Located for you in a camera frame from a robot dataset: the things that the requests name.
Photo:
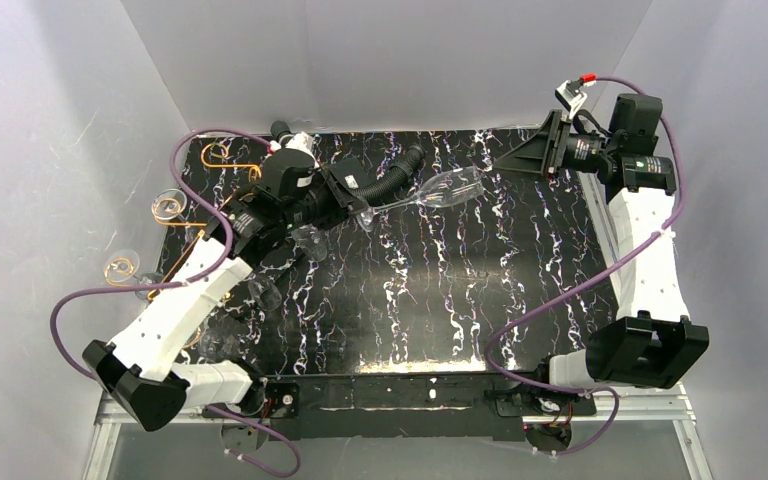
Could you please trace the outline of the tall clear flute front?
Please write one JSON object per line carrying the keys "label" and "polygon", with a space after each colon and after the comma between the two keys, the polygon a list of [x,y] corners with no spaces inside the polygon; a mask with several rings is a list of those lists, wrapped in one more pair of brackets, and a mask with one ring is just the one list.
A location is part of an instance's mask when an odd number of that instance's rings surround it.
{"label": "tall clear flute front", "polygon": [[250,276],[247,280],[247,288],[251,298],[263,311],[276,310],[282,302],[281,293],[275,282],[267,275]]}

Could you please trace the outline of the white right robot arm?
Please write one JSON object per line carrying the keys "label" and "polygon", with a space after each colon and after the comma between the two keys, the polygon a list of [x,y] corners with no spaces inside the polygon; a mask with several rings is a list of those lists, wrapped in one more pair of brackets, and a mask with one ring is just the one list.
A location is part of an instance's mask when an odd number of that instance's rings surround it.
{"label": "white right robot arm", "polygon": [[540,390],[569,395],[613,386],[673,387],[710,344],[707,327],[690,319],[682,297],[672,228],[684,207],[678,196],[678,157],[658,156],[660,110],[615,113],[608,129],[574,132],[572,121],[551,111],[539,130],[500,158],[498,170],[551,176],[571,170],[597,176],[605,187],[619,258],[605,271],[526,313],[519,324],[599,283],[619,283],[615,320],[595,331],[586,347],[553,355],[537,369],[502,375]]}

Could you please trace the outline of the clear stemmed wine glass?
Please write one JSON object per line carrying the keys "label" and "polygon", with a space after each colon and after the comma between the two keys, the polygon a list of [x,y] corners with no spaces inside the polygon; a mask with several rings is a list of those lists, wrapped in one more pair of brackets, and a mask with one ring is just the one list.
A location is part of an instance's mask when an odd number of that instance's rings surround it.
{"label": "clear stemmed wine glass", "polygon": [[121,249],[111,254],[103,268],[103,276],[114,287],[149,285],[160,283],[163,279],[159,271],[142,267],[139,254],[132,249]]}

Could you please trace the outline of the clear tumbler glass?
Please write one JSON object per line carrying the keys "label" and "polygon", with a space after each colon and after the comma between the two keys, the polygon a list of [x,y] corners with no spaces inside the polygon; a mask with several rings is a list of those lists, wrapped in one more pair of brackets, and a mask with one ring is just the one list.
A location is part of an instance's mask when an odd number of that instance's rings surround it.
{"label": "clear tumbler glass", "polygon": [[319,263],[327,258],[325,235],[316,227],[300,226],[291,232],[291,238],[311,261]]}

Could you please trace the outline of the tall clear flute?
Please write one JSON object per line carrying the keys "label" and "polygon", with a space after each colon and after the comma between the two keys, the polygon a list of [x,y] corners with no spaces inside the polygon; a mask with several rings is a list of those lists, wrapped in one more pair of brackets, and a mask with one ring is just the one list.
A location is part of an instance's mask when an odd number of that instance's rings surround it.
{"label": "tall clear flute", "polygon": [[275,282],[267,275],[250,276],[247,280],[247,288],[251,298],[263,311],[276,310],[282,302],[281,293]]}
{"label": "tall clear flute", "polygon": [[373,228],[378,214],[400,207],[418,205],[426,208],[448,208],[481,197],[484,171],[476,166],[439,173],[423,183],[411,196],[382,206],[370,206],[356,217],[366,232]]}

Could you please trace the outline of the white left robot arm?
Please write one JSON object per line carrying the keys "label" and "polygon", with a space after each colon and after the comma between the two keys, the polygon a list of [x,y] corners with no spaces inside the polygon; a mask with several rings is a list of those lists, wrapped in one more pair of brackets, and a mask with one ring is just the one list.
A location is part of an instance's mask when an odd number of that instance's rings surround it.
{"label": "white left robot arm", "polygon": [[251,366],[231,360],[180,364],[179,352],[291,231],[306,225],[326,230],[347,220],[363,204],[358,189],[370,182],[353,157],[317,166],[306,151],[275,151],[264,160],[261,178],[235,192],[195,243],[173,278],[176,287],[158,293],[111,340],[94,340],[84,349],[94,377],[149,432],[185,408],[243,403],[260,382]]}

